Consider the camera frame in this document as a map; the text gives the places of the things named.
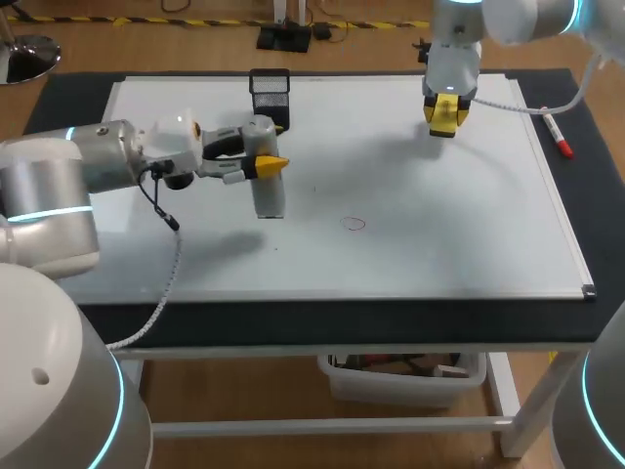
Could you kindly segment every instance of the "red circle drawing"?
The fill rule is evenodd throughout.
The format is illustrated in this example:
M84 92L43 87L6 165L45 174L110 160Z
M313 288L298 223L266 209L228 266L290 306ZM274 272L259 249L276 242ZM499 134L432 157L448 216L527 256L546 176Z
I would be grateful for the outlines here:
M341 225L347 228L351 232L358 232L367 226L364 220L360 220L356 217L344 217L341 219Z

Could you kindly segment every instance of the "black mesh pen holder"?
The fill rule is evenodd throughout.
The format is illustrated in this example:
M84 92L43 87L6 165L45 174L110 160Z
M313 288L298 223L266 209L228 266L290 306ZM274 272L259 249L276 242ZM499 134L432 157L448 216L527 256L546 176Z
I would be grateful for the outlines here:
M291 125L289 113L291 72L287 68L254 68L250 70L250 93L255 114L270 117L285 131Z

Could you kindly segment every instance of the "table surface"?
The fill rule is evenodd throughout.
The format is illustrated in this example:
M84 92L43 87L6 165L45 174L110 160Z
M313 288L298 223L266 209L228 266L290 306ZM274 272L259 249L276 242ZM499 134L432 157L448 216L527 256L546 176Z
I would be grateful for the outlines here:
M519 81L531 107L559 105L576 91L567 70L523 70L507 74ZM112 84L127 75L134 73L51 76L26 133L99 122ZM138 346L594 341L625 298L625 290L619 283L619 272L625 268L625 252L619 246L625 234L625 192L589 110L579 106L562 115L559 123L576 151L574 161L564 160L558 154L542 123L535 125L536 132L593 275L597 300L177 303L168 306L166 314ZM103 340L111 341L134 332L153 306L84 306L82 309Z
M170 301L583 301L592 281L530 116L475 106L456 138L431 137L415 106L421 80L291 79L292 125L279 138L291 159L283 220L257 219L249 184L204 179L161 192L183 227ZM523 106L503 74L481 76L479 87L483 98ZM247 77L126 80L104 120L148 129L154 116L190 108L202 128L223 128L251 115L248 89ZM171 231L137 188L91 200L100 263L62 288L79 304L109 304L111 291L115 303L158 301Z

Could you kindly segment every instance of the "yellow black caution tape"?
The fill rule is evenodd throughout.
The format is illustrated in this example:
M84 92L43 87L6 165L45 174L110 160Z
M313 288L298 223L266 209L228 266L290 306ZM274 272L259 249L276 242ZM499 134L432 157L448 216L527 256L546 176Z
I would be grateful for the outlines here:
M169 20L165 18L138 18L138 17L9 17L12 22L110 22L113 26L122 26L128 23L161 23L175 24L178 26L252 26L259 27L266 24L272 24L273 21L238 21L238 20ZM398 28L414 28L429 27L427 21L318 21L315 24L327 24L331 28L345 29L398 29Z

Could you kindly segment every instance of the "black cable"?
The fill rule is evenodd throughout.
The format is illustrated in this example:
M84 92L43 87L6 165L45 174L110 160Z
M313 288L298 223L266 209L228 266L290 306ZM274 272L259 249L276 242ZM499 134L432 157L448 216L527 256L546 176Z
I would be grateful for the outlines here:
M13 5L11 5L11 8L13 8L15 10L15 12L18 14L18 17L20 17L20 20L22 20L22 21L35 21L35 18L33 18L26 10L23 10L18 5L13 4Z
M338 41L330 41L328 40L327 42L329 42L330 44L340 44L342 42L344 42L348 36L350 35L350 22L347 20L347 18L345 18L343 15L339 14L339 13L328 13L327 11L325 11L325 9L319 4L319 0L314 0L314 4L316 5L316 7L321 10L321 12L326 16L326 17L330 17L330 18L338 18L341 21L345 22L345 34L343 35L343 37L341 39L339 39Z
M187 0L187 2L185 3L183 7L170 10L168 8L165 8L165 0L160 0L160 11L163 13L181 13L190 6L191 6L191 0Z
M146 189L144 188L143 178L144 174L147 172L151 172L152 179L154 180L154 198L150 197L149 193L147 193ZM137 177L137 185L139 186L139 189L149 201L149 203L152 204L152 207L154 207L154 212L156 212L156 215L158 215L169 228L171 228L174 232L177 232L180 229L180 224L178 223L178 221L165 210L163 210L160 205L158 205L158 182L163 178L163 174L165 173L161 166L157 164L150 164L149 166L146 166L144 169L142 169L142 171L139 173L139 176Z

